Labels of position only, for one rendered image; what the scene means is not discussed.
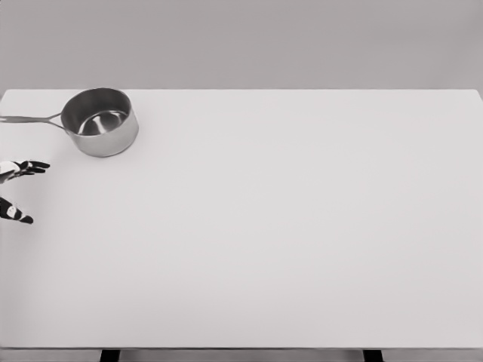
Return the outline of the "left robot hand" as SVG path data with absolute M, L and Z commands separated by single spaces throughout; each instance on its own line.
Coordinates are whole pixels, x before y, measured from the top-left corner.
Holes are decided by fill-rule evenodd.
M 0 161 L 0 185 L 21 176 L 32 176 L 45 173 L 51 165 L 42 161 Z M 28 225 L 33 224 L 33 218 L 24 213 L 15 204 L 0 196 L 0 218 Z

